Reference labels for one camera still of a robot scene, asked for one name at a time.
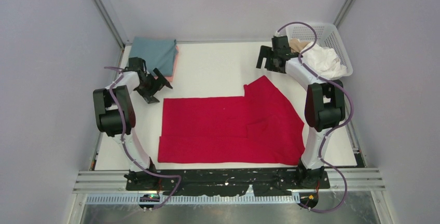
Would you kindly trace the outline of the red t-shirt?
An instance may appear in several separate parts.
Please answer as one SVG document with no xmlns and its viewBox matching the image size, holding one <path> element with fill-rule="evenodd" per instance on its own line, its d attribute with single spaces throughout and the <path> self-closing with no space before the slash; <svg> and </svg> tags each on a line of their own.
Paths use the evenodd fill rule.
<svg viewBox="0 0 440 224">
<path fill-rule="evenodd" d="M 165 99 L 158 161 L 297 165 L 304 122 L 292 103 L 266 76 L 243 88 L 242 96 Z"/>
</svg>

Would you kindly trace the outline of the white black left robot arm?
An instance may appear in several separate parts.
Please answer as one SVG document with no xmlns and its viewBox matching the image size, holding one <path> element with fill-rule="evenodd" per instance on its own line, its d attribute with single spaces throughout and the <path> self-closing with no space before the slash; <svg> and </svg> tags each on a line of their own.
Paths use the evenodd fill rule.
<svg viewBox="0 0 440 224">
<path fill-rule="evenodd" d="M 128 59 L 124 68 L 114 67 L 118 77 L 109 86 L 92 93 L 97 128 L 111 137 L 125 153 L 130 168 L 124 175 L 134 185 L 155 189 L 163 176 L 157 173 L 155 165 L 143 149 L 135 132 L 136 116 L 131 93 L 139 94 L 147 104 L 158 103 L 155 94 L 163 87 L 172 88 L 165 76 L 154 68 L 150 73 L 146 61 L 139 57 Z"/>
</svg>

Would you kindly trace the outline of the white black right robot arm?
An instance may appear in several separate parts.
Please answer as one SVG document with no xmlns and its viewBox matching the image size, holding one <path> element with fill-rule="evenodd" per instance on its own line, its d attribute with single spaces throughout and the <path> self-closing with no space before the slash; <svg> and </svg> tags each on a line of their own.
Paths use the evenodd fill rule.
<svg viewBox="0 0 440 224">
<path fill-rule="evenodd" d="M 288 74 L 306 90 L 309 133 L 294 178 L 301 188 L 312 188 L 324 175 L 326 142 L 346 117 L 343 84 L 322 77 L 306 63 L 303 54 L 293 53 L 287 36 L 274 36 L 270 47 L 261 46 L 256 67 Z"/>
</svg>

